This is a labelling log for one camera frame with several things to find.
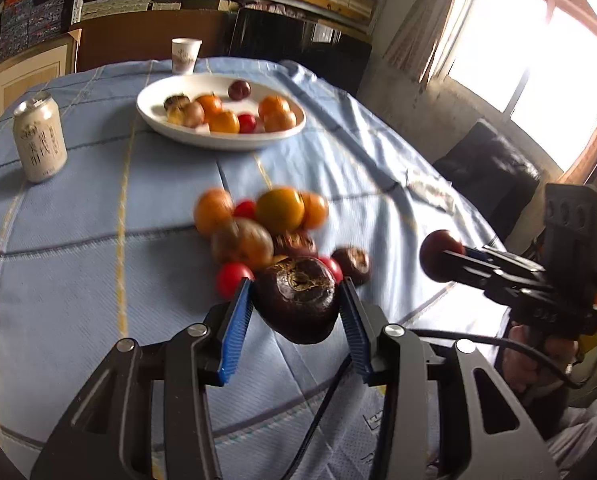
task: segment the beverage can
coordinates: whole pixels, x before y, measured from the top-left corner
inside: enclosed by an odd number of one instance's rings
[[[29,181],[43,182],[65,165],[67,150],[58,105],[48,92],[39,92],[16,107],[13,130]]]

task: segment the picture frame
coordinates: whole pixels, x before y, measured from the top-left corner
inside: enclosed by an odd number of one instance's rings
[[[29,88],[76,72],[80,40],[71,30],[0,62],[0,116]]]

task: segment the blue gripper pad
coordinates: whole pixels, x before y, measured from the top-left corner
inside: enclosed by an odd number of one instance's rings
[[[221,361],[218,367],[218,378],[222,384],[226,384],[232,377],[238,365],[238,358],[241,356],[247,326],[252,317],[251,285],[251,280],[245,280],[232,299],[234,310],[223,338]]]
[[[355,301],[360,300],[356,296],[351,281],[345,283],[345,285],[339,285],[339,293],[341,294],[341,303],[339,305],[341,321],[343,322],[347,345],[352,355],[352,362],[358,375],[363,378],[363,382],[367,382],[374,370],[370,362],[370,341],[355,306]]]

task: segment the paper cup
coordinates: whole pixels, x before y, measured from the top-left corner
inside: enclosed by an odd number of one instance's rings
[[[198,57],[201,40],[176,38],[172,40],[172,73],[191,74]]]

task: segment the white plate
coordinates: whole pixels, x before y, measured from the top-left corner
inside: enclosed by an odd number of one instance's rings
[[[227,151],[247,151],[262,148],[287,139],[299,133],[305,126],[305,112],[295,101],[287,95],[291,110],[296,115],[296,126],[289,130],[273,134],[214,134],[205,128],[186,128],[170,124],[166,120],[163,102],[171,95],[185,94],[192,101],[201,94],[214,93],[223,100],[223,107],[237,114],[249,112],[258,115],[258,104],[268,95],[282,95],[272,88],[250,82],[252,93],[242,101],[232,101],[227,95],[227,88],[234,81],[234,77],[214,74],[177,75],[161,79],[145,87],[136,98],[136,108],[147,124],[158,133],[170,139],[192,144],[202,148]]]

